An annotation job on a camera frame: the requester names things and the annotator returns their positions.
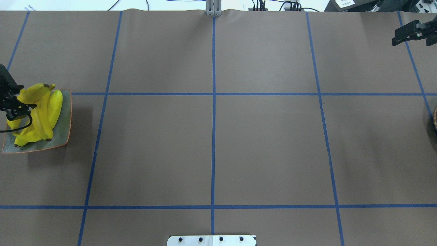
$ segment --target horizontal blue line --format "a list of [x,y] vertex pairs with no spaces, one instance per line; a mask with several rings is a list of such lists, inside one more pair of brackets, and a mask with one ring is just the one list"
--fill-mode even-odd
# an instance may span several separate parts
[[211,209],[210,205],[176,206],[88,206],[88,209]]
[[338,205],[339,208],[373,208],[373,207],[437,207],[437,204],[352,204]]
[[215,209],[336,208],[335,205],[215,205]]
[[84,209],[84,207],[63,205],[0,205],[0,209]]
[[[211,209],[211,205],[174,206],[88,206],[88,209]],[[338,208],[390,208],[390,207],[437,207],[437,204],[345,204]],[[0,205],[0,209],[84,209],[85,206],[69,205]],[[215,205],[215,209],[302,209],[336,208],[332,205]]]
[[[423,96],[422,93],[342,93],[342,92],[324,92],[322,96]],[[174,95],[174,96],[213,96],[214,93],[208,92],[73,92],[72,95]],[[317,96],[316,92],[273,92],[273,93],[216,93],[217,96]],[[426,93],[427,96],[437,96],[437,93]]]

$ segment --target silver metal hinge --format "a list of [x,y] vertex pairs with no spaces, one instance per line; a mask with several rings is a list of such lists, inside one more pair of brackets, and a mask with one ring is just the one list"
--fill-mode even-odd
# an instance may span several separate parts
[[222,15],[222,0],[206,0],[205,12],[207,16]]

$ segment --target white metal plate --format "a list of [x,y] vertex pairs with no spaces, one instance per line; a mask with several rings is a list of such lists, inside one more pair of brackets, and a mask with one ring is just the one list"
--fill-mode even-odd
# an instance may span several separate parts
[[167,246],[256,246],[254,235],[171,236]]

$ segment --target square plate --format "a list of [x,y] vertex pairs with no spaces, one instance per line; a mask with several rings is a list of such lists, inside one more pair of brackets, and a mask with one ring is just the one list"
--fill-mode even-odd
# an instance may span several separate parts
[[71,129],[71,91],[70,89],[61,89],[63,100],[61,114],[59,120],[53,128],[53,139],[50,142],[38,141],[35,143],[28,143],[21,148],[14,145],[15,136],[12,132],[6,133],[3,142],[3,154],[17,154],[28,153],[34,151],[48,150],[67,144],[70,137]]

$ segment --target bunch of bananas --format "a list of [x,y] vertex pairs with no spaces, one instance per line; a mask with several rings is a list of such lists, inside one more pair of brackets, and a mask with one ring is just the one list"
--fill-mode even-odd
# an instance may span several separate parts
[[[48,85],[44,83],[35,84],[29,89],[22,89],[17,99],[25,104],[36,104],[36,108],[32,109],[31,117],[32,124],[24,128],[21,132],[13,132],[15,138],[15,147],[23,147],[27,143],[34,143],[40,140],[51,141],[53,138],[53,128],[58,122],[62,108],[62,92],[60,90],[52,90],[54,84]],[[20,127],[22,119],[7,121],[11,129]]]

